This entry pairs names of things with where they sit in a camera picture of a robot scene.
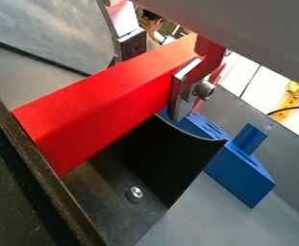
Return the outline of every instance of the screw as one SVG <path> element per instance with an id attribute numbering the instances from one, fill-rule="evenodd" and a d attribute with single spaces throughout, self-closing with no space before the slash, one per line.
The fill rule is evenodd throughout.
<path id="1" fill-rule="evenodd" d="M 137 187 L 131 187 L 129 190 L 125 192 L 125 198 L 133 204 L 137 204 L 140 202 L 143 196 L 143 191 Z"/>
<path id="2" fill-rule="evenodd" d="M 201 80 L 193 89 L 193 95 L 203 101 L 207 101 L 215 92 L 215 85 Z"/>

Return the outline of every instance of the red block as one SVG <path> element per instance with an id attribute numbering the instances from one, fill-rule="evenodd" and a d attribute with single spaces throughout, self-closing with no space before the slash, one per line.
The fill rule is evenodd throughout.
<path id="1" fill-rule="evenodd" d="M 172 73 L 196 56 L 195 38 L 180 38 L 13 110 L 57 176 L 167 106 Z"/>

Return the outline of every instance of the blue block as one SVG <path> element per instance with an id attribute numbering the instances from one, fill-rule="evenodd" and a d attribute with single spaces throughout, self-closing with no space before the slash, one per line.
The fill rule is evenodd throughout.
<path id="1" fill-rule="evenodd" d="M 193 135 L 210 139 L 228 139 L 204 168 L 208 175 L 254 208 L 276 183 L 252 154 L 266 135 L 251 125 L 234 138 L 200 113 L 192 112 L 180 122 L 173 122 L 165 109 L 157 115 Z"/>
<path id="2" fill-rule="evenodd" d="M 210 176 L 254 208 L 276 183 L 254 154 L 228 141 L 204 168 Z"/>

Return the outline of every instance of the metal clamp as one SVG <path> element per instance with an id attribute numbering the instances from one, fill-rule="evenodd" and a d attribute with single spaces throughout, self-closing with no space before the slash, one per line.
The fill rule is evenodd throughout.
<path id="1" fill-rule="evenodd" d="M 172 76 L 168 115 L 173 121 L 180 121 L 192 111 L 199 99 L 207 101 L 215 92 L 214 84 L 204 81 L 204 78 L 219 67 L 224 48 L 197 37 L 195 52 L 206 56 L 192 59 Z"/>

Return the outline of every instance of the gray surface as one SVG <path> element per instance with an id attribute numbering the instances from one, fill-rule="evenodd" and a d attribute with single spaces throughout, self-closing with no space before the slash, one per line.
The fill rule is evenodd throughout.
<path id="1" fill-rule="evenodd" d="M 131 0 L 299 83 L 299 0 Z"/>
<path id="2" fill-rule="evenodd" d="M 96 1 L 1 0 L 0 41 L 88 74 L 113 57 Z"/>
<path id="3" fill-rule="evenodd" d="M 299 136 L 220 86 L 200 112 L 231 135 L 247 123 L 262 131 L 272 124 L 254 153 L 278 183 L 274 192 L 299 211 Z"/>
<path id="4" fill-rule="evenodd" d="M 254 209 L 204 173 L 136 246 L 299 246 L 299 213 L 270 192 Z"/>
<path id="5" fill-rule="evenodd" d="M 0 48 L 0 97 L 9 110 L 80 79 L 81 75 Z"/>

